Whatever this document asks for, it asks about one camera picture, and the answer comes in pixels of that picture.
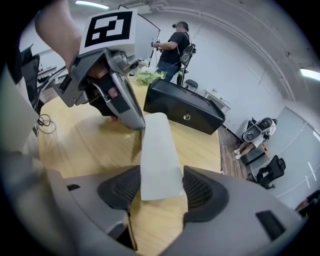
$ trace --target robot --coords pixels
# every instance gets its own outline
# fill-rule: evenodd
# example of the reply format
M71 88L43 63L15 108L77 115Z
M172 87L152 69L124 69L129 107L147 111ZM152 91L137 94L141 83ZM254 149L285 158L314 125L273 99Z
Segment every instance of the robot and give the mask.
M137 12L125 12L131 13L134 22ZM111 16L92 17L84 38L97 17ZM145 121L126 77L138 60L128 44L106 44L87 52L80 49L69 76L56 91L68 107L89 103L102 115L117 116L131 129L141 130ZM110 72L95 81L86 73L98 61L108 65ZM107 92L114 86L120 95L111 99ZM7 167L2 180L9 202L28 232L49 252L137 255L130 204L140 189L139 165L117 173L63 179L58 171L45 170L19 153L8 153L1 161ZM253 182L192 166L184 166L183 174L188 212L181 220L182 233L162 256L276 255L303 225L296 212Z

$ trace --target jeans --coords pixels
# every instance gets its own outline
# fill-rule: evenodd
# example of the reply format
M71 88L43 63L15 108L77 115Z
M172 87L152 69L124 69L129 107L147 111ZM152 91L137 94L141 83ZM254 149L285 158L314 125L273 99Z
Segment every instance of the jeans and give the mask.
M172 65L171 63L164 62L159 60L158 69L156 70L158 73L166 72L164 80L170 82L174 75L180 70L179 66Z

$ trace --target wooden table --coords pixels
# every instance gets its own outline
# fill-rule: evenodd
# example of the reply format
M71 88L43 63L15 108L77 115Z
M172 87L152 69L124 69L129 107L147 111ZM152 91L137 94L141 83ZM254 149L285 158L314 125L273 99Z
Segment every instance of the wooden table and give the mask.
M143 108L147 87L134 82L132 87ZM47 169L60 171L64 178L140 164L141 132L111 122L89 104L68 108L57 97L42 107L41 114L50 116L56 131L39 134L40 159ZM181 169L189 165L220 172L218 131L208 135L173 121L169 124ZM141 201L138 192L130 207L138 253L152 256L165 249L182 231L187 210L185 195Z

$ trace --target backpack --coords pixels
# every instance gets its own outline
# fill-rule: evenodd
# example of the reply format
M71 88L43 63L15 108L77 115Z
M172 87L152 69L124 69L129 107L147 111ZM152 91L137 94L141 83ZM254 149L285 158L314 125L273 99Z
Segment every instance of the backpack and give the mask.
M187 37L189 41L189 45L184 49L182 53L179 52L179 47L176 49L178 50L178 54L180 57L181 63L185 66L189 63L191 57L196 53L196 45L194 43L191 43L190 35L187 35L185 32L183 34Z

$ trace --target ceiling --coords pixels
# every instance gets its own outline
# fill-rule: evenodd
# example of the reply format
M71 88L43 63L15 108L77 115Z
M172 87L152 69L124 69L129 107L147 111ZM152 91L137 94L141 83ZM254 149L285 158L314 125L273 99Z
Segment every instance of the ceiling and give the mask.
M294 20L271 0L89 0L117 9L148 5L151 12L184 13L210 21L240 37L268 63L281 81L281 92L320 112L320 82L303 77L300 68L320 72L320 62ZM96 8L75 5L71 12L92 15Z

